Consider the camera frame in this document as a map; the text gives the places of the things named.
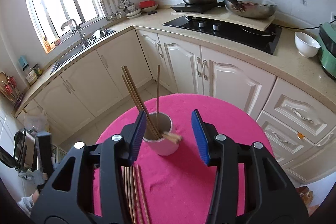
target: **pink tablecloth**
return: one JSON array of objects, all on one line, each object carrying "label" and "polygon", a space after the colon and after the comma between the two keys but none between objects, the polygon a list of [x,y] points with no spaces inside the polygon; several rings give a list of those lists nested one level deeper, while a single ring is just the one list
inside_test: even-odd
[{"label": "pink tablecloth", "polygon": [[[146,102],[149,112],[156,111],[156,100]],[[206,221],[215,181],[215,167],[201,161],[191,126],[191,113],[198,109],[204,122],[215,125],[219,133],[237,143],[251,145],[262,142],[272,152],[263,130],[245,112],[222,100],[194,94],[160,97],[160,111],[168,114],[184,140],[178,150],[163,157],[142,143],[138,160],[142,169],[144,190],[152,224],[203,224]],[[133,107],[117,118],[100,136],[97,143],[119,134],[124,125],[133,123],[138,110]],[[238,213],[244,213],[245,184],[243,167],[239,166]],[[95,171],[94,209],[101,215],[99,171]]]}]

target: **silver screw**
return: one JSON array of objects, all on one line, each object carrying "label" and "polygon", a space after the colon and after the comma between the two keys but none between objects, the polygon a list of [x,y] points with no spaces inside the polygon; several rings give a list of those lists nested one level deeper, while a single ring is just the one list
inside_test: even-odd
[{"label": "silver screw", "polygon": [[81,148],[84,147],[84,143],[83,143],[83,142],[77,142],[77,143],[75,143],[74,147],[75,147],[76,149],[81,149]]},{"label": "silver screw", "polygon": [[117,135],[113,135],[113,136],[111,137],[111,139],[114,140],[114,141],[116,141],[116,142],[117,142],[117,141],[120,141],[121,138],[122,138],[122,136],[119,135],[119,134],[117,134]]},{"label": "silver screw", "polygon": [[225,141],[226,140],[226,136],[223,135],[223,134],[218,134],[216,136],[216,139],[219,140],[219,141]]},{"label": "silver screw", "polygon": [[256,149],[261,149],[261,148],[264,147],[263,144],[260,143],[260,142],[255,142],[253,146],[254,146]]}]

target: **stove knob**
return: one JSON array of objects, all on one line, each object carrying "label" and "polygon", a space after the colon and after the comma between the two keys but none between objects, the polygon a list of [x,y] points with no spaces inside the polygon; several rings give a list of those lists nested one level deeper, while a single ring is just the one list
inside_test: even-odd
[{"label": "stove knob", "polygon": [[198,26],[200,28],[204,28],[204,27],[206,27],[206,25],[207,25],[207,22],[205,20],[202,20],[202,21],[198,22]]},{"label": "stove knob", "polygon": [[214,30],[214,31],[219,31],[219,27],[221,26],[221,24],[220,23],[214,23],[213,25],[212,25],[212,29]]}]

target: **wooden board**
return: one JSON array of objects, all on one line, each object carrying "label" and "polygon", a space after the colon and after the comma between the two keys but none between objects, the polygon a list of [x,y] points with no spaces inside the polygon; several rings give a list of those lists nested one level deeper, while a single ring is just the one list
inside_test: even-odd
[{"label": "wooden board", "polygon": [[242,26],[250,27],[259,31],[265,31],[267,27],[275,19],[275,15],[267,19],[252,19],[247,17],[241,17],[229,12],[225,7],[215,7],[204,14],[196,12],[171,12],[172,15],[181,15],[181,16],[192,16],[192,17],[201,17],[214,19],[219,21],[225,21],[229,23],[239,24]]}]

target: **green appliance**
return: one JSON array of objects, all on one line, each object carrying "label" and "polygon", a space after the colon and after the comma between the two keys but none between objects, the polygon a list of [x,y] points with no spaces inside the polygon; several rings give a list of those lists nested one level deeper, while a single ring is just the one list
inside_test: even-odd
[{"label": "green appliance", "polygon": [[336,80],[336,26],[330,23],[320,24],[320,35],[317,38],[321,45],[319,59],[325,73]]}]

